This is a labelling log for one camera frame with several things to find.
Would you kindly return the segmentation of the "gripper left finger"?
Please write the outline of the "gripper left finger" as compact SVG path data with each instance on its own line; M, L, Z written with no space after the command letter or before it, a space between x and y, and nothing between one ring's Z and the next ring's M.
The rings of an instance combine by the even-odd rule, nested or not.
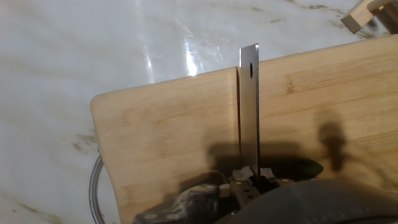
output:
M229 186L240 207L245 207L260 196L258 189L251 181L251 177L254 177L254 173L249 167L232 171Z

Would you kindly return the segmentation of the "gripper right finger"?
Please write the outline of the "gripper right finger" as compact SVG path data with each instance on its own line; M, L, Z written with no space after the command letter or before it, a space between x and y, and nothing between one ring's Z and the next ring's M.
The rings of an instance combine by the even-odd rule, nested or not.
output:
M270 168L260 168L260 189L272 190L293 184L292 179L277 178Z

